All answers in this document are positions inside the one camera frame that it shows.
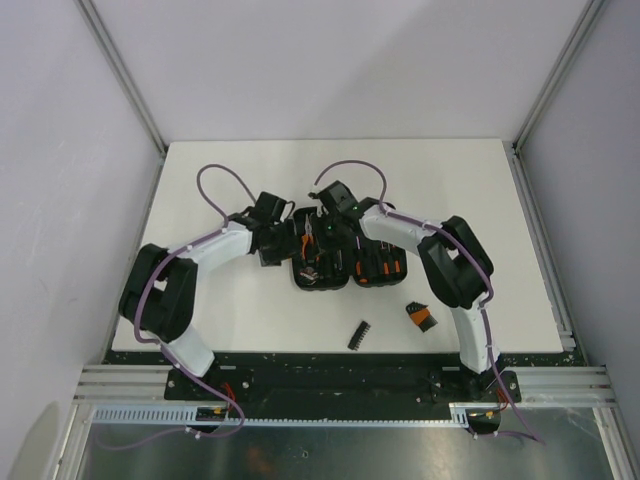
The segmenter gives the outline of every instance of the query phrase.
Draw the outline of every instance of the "orange component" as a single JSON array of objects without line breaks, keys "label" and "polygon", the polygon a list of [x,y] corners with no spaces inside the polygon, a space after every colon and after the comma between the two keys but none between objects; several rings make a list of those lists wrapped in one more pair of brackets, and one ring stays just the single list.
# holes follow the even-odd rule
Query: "orange component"
[{"label": "orange component", "polygon": [[[362,275],[362,269],[360,268],[360,262],[356,263],[356,275],[360,276]],[[369,280],[367,280],[366,278],[361,278],[358,280],[360,283],[368,283]]]},{"label": "orange component", "polygon": [[313,245],[313,236],[311,235],[303,235],[302,236],[302,259],[307,260],[307,246]]},{"label": "orange component", "polygon": [[413,323],[415,323],[417,326],[420,326],[422,322],[429,318],[429,315],[431,315],[429,309],[423,308],[422,310],[418,310],[417,312],[410,314],[409,317],[411,318],[411,320],[413,320]]}]

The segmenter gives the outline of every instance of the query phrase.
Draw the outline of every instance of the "white table surface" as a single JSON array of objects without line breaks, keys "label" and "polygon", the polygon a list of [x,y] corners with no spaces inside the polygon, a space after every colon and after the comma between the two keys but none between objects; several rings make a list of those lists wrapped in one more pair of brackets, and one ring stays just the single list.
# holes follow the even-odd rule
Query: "white table surface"
[{"label": "white table surface", "polygon": [[[221,219],[200,198],[199,168],[222,163],[252,188],[311,206],[311,183],[330,163],[363,159],[379,166],[389,181],[387,199],[401,211],[430,219],[465,218],[491,257],[496,297],[488,308],[494,336],[504,352],[560,352],[551,304],[501,141],[305,140],[177,142],[171,144],[142,244],[175,245],[201,235]],[[322,185],[340,179],[354,195],[377,197],[376,173],[359,166],[337,167]],[[226,172],[210,170],[203,184],[228,213],[249,199]],[[256,256],[234,260],[198,285],[193,323],[213,350],[349,352],[347,343],[364,319],[371,330],[360,352],[454,352],[459,344],[453,318],[429,289],[420,259],[408,258],[409,275],[392,287],[366,289],[353,280],[343,289],[304,292],[293,283],[289,262],[260,267]],[[427,333],[404,308],[430,306],[439,322]],[[146,351],[131,324],[120,319],[115,351]]]}]

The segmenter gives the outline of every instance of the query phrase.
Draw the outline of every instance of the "wire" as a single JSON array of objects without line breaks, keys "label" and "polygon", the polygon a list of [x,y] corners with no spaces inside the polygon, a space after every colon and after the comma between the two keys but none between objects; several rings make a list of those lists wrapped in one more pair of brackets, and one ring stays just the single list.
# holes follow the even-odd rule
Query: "wire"
[{"label": "wire", "polygon": [[509,406],[509,400],[507,400],[507,397],[505,396],[501,388],[498,388],[496,392],[498,392],[498,401],[500,403],[500,411],[504,412]]},{"label": "wire", "polygon": [[[140,324],[142,322],[142,313],[144,312],[144,307],[147,303],[147,300],[149,299],[149,295],[151,293],[151,290],[153,289],[153,286],[155,285],[156,280],[158,280],[158,277],[160,276],[160,274],[162,273],[162,271],[165,269],[165,267],[171,262],[171,260],[173,260],[174,258],[176,258],[178,255],[183,254],[186,251],[189,251],[190,249],[197,247],[198,245],[201,245],[204,242],[207,242],[209,240],[212,240],[218,236],[220,236],[223,231],[227,228],[227,226],[229,225],[229,217],[227,216],[227,214],[213,201],[209,198],[209,196],[205,193],[204,189],[202,188],[202,174],[211,168],[220,168],[222,170],[225,170],[226,172],[229,172],[231,175],[233,175],[236,180],[238,180],[238,182],[240,182],[240,185],[242,185],[242,187],[244,188],[244,190],[247,192],[247,194],[249,195],[249,197],[251,198],[251,200],[253,201],[253,203],[255,203],[256,199],[253,196],[253,193],[251,193],[251,190],[249,189],[249,187],[247,187],[246,183],[244,183],[244,181],[240,178],[240,176],[238,176],[237,173],[235,173],[233,170],[231,170],[228,167],[225,167],[224,165],[218,165],[218,164],[210,164],[210,165],[205,165],[204,167],[202,167],[199,171],[198,174],[196,176],[196,185],[198,187],[198,191],[200,192],[200,195],[202,195],[202,198],[211,206],[213,207],[213,209],[218,212],[220,215],[222,215],[223,218],[223,227],[219,228],[218,230],[212,232],[212,233],[208,233],[200,238],[198,238],[197,240],[194,240],[193,242],[190,242],[187,245],[183,245],[182,247],[174,250],[173,252],[169,253],[159,264],[158,266],[156,266],[156,268],[153,270],[153,272],[151,273],[151,276],[149,277],[149,280],[147,281],[147,284],[144,287],[144,290],[142,291],[142,295],[140,296],[140,301],[138,302],[138,306],[136,308],[136,312],[135,312],[135,316],[134,316],[134,321],[133,321],[133,335],[136,338],[136,340],[140,343],[152,343],[155,345],[160,345],[160,351],[164,354],[165,357],[167,357],[167,359],[177,368],[180,370],[180,372],[182,372],[182,374],[184,376],[186,376],[187,378],[189,378],[193,383],[199,385],[200,387],[202,387],[203,389],[205,389],[206,391],[208,391],[209,393],[212,393],[213,395],[215,395],[216,397],[224,400],[225,402],[229,403],[229,405],[231,405],[232,408],[235,408],[236,411],[238,412],[238,415],[240,416],[240,422],[235,425],[231,430],[228,431],[224,431],[224,432],[218,432],[216,430],[215,433],[205,433],[205,432],[198,432],[196,433],[196,437],[206,437],[206,438],[222,438],[222,437],[228,437],[230,435],[233,435],[234,433],[236,433],[238,430],[240,430],[242,428],[242,426],[244,425],[244,422],[246,420],[244,411],[242,410],[242,408],[240,407],[240,405],[238,405],[238,403],[235,401],[235,395],[233,395],[234,398],[231,398],[231,396],[229,395],[225,395],[222,392],[219,392],[218,390],[216,390],[215,388],[211,387],[210,385],[206,384],[205,382],[203,382],[200,378],[198,378],[197,376],[195,376],[193,373],[191,373],[190,371],[188,371],[185,368],[182,368],[182,366],[180,365],[180,362],[175,358],[175,356],[173,356],[173,354],[171,352],[169,352],[164,345],[162,345],[162,343],[155,339],[155,338],[144,338],[141,335],[140,332]],[[163,437],[165,435],[168,435],[170,433],[175,433],[178,431],[184,431],[183,428],[171,428],[168,430],[163,430],[162,432],[158,432],[154,435],[151,435],[150,437],[147,437],[143,440],[140,440],[138,442],[135,442],[133,444],[130,445],[122,445],[122,446],[109,446],[109,445],[105,445],[104,443],[102,443],[99,438],[96,437],[96,443],[98,446],[100,446],[101,448],[105,449],[105,450],[111,450],[111,451],[121,451],[121,450],[128,450],[131,448],[136,448],[142,445],[147,444],[148,442],[151,442],[157,438]]]},{"label": "wire", "polygon": [[[224,389],[227,391],[227,396],[230,397],[232,400],[235,401],[236,399],[236,394],[233,393],[233,390],[231,389],[231,385],[229,385],[228,382],[225,382],[222,384],[222,386],[224,387]],[[231,405],[229,407],[229,410],[227,411],[227,414],[231,413],[233,411],[233,405]]]},{"label": "wire", "polygon": [[204,191],[204,188],[202,188],[202,174],[211,168],[219,168],[220,170],[224,170],[225,172],[228,172],[231,175],[233,175],[235,179],[238,180],[238,183],[242,185],[242,188],[244,188],[244,191],[247,192],[247,195],[249,195],[249,198],[254,204],[256,203],[256,197],[253,195],[253,193],[251,193],[251,189],[247,187],[247,184],[244,183],[244,180],[242,180],[242,178],[240,178],[240,176],[236,172],[231,170],[229,167],[225,167],[224,165],[220,165],[219,163],[210,163],[209,165],[205,165],[200,170],[198,170],[198,173],[196,175],[196,185],[198,186],[198,191],[200,192],[200,195],[202,196],[204,201],[207,202],[209,205],[211,205],[211,207],[213,207],[213,209],[216,212],[222,215],[222,218],[224,218],[225,227],[226,227],[227,224],[229,223],[229,218],[227,217],[227,214],[224,213],[224,211],[213,200],[209,198],[209,196]]},{"label": "wire", "polygon": [[513,398],[511,398],[511,395],[509,394],[509,391],[507,390],[507,387],[505,386],[504,381],[502,380],[502,377],[500,376],[500,372],[498,371],[498,367],[496,365],[496,361],[493,358],[493,337],[491,335],[491,325],[489,324],[489,317],[488,317],[487,311],[486,311],[487,303],[490,302],[494,297],[493,285],[491,285],[491,280],[489,280],[489,276],[485,273],[485,271],[482,269],[482,267],[476,261],[476,259],[473,258],[471,253],[453,235],[451,235],[449,232],[447,232],[443,228],[438,227],[436,225],[433,225],[433,224],[429,223],[428,221],[420,222],[419,220],[415,220],[415,219],[413,219],[411,217],[407,217],[407,216],[402,215],[400,213],[397,213],[397,212],[395,212],[393,210],[387,209],[387,207],[384,204],[384,195],[387,192],[387,179],[386,179],[384,173],[382,172],[382,170],[380,170],[380,168],[378,168],[377,166],[373,165],[372,163],[365,162],[363,160],[341,160],[339,162],[332,163],[331,165],[326,167],[324,170],[322,170],[322,172],[320,172],[320,175],[318,175],[318,177],[316,178],[316,181],[314,182],[313,185],[317,186],[318,182],[322,179],[322,177],[329,170],[331,170],[332,168],[337,167],[339,165],[345,165],[345,164],[364,165],[366,167],[369,167],[369,168],[375,170],[378,173],[378,175],[380,175],[380,178],[382,179],[382,191],[380,192],[380,197],[378,199],[378,208],[380,209],[380,211],[385,216],[389,216],[389,217],[395,218],[397,220],[402,220],[402,221],[408,222],[408,223],[410,223],[412,225],[415,225],[417,227],[420,227],[423,230],[430,230],[430,231],[435,232],[435,233],[437,233],[439,235],[442,235],[443,237],[445,237],[449,242],[451,242],[456,247],[458,252],[460,252],[467,259],[467,261],[471,264],[471,266],[473,266],[473,268],[476,270],[476,272],[478,273],[478,275],[482,279],[483,283],[487,287],[487,292],[488,292],[487,296],[479,302],[478,307],[480,308],[480,314],[482,316],[482,320],[483,320],[484,327],[485,327],[485,333],[486,333],[486,338],[487,338],[487,354],[489,356],[489,362],[491,363],[491,369],[493,371],[494,376],[496,377],[496,381],[498,382],[499,388],[502,389],[502,392],[504,393],[507,401],[511,405],[511,408],[513,408],[513,413],[515,413],[515,415],[518,417],[518,420],[520,420],[520,423],[522,423],[524,428],[527,431],[529,431],[529,433],[530,433],[530,435],[529,435],[529,434],[525,434],[525,433],[522,433],[522,432],[504,432],[505,434],[509,433],[509,435],[505,435],[505,436],[522,436],[522,437],[526,437],[526,438],[529,438],[529,439],[533,439],[533,440],[535,440],[535,441],[537,441],[537,442],[539,442],[539,443],[541,443],[543,445],[546,445],[544,440],[542,440],[542,438],[540,438],[540,436],[537,433],[535,433],[533,428],[531,428],[531,426],[529,425],[527,420],[522,415],[522,412],[520,411],[520,409],[518,407],[516,407],[516,404],[513,401]]}]

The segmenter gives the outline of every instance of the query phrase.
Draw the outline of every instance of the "black mounting plate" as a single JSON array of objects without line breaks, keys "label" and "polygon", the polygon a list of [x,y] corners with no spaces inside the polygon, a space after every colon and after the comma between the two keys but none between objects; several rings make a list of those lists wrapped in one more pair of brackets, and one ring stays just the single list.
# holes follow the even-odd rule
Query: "black mounting plate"
[{"label": "black mounting plate", "polygon": [[[455,367],[404,362],[384,365],[363,362],[358,359],[361,355],[340,355],[345,361],[339,363],[323,361],[328,355],[304,355],[301,357],[307,361],[296,362],[295,354],[285,354],[292,361],[285,364],[275,356],[273,361],[271,355],[262,357],[268,360],[251,365],[217,365],[203,380],[216,389],[229,383],[245,414],[254,419],[448,420],[450,402],[498,403],[496,387],[491,384],[495,379],[470,375]],[[510,393],[520,401],[516,374],[505,371],[502,377],[508,386],[515,384]],[[470,378],[478,380],[480,386],[471,385]],[[482,385],[486,390],[479,394],[476,387]],[[165,399],[218,400],[175,369],[169,373]]]}]

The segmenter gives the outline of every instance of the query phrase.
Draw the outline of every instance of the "tool tray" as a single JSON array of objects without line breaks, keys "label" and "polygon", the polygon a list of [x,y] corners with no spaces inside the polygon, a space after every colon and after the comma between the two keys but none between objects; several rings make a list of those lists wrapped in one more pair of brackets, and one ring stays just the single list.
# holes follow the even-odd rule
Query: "tool tray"
[{"label": "tool tray", "polygon": [[361,287],[383,287],[407,277],[407,252],[395,245],[354,236],[353,279]]},{"label": "tool tray", "polygon": [[[300,244],[300,252],[302,252],[302,237],[305,234],[304,222],[307,215],[309,215],[314,232],[319,231],[320,228],[316,207],[299,208],[293,212],[292,219]],[[349,282],[350,261],[343,250],[320,252],[316,238],[313,245],[307,246],[306,252],[307,260],[302,258],[302,254],[294,255],[291,258],[293,280],[299,288],[310,291],[338,290]],[[301,272],[307,267],[311,267],[318,274],[318,278],[313,284],[305,282],[301,276]]]}]

